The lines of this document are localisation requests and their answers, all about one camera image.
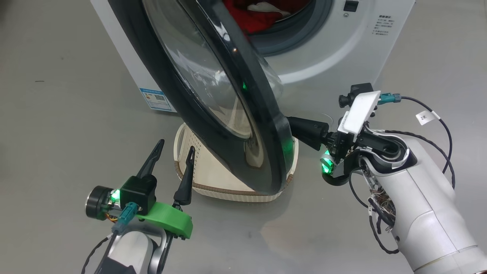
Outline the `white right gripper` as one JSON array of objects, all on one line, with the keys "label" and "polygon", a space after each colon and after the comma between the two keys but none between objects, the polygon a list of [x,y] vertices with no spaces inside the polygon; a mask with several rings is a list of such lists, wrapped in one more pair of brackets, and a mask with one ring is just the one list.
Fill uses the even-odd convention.
[{"label": "white right gripper", "polygon": [[320,151],[324,144],[328,151],[328,154],[323,154],[324,161],[340,161],[355,147],[358,135],[377,106],[379,97],[380,91],[358,94],[336,132],[329,132],[328,123],[289,116],[287,120],[292,135],[315,151]]}]

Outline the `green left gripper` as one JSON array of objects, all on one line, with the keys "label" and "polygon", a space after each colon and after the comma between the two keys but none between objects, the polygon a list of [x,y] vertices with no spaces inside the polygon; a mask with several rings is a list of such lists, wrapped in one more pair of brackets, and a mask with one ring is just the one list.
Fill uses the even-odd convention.
[{"label": "green left gripper", "polygon": [[[144,176],[153,173],[153,169],[157,161],[160,159],[164,145],[164,139],[160,139],[157,142],[156,146],[137,173],[137,178],[143,178]],[[174,207],[188,206],[192,201],[195,152],[195,148],[191,146],[186,158],[186,169],[183,178],[181,179],[178,190],[173,196]],[[137,214],[136,217],[141,220],[146,220],[150,224],[162,228],[178,237],[190,239],[193,234],[193,219],[187,213],[174,207],[169,204],[156,202],[148,214]]]}]

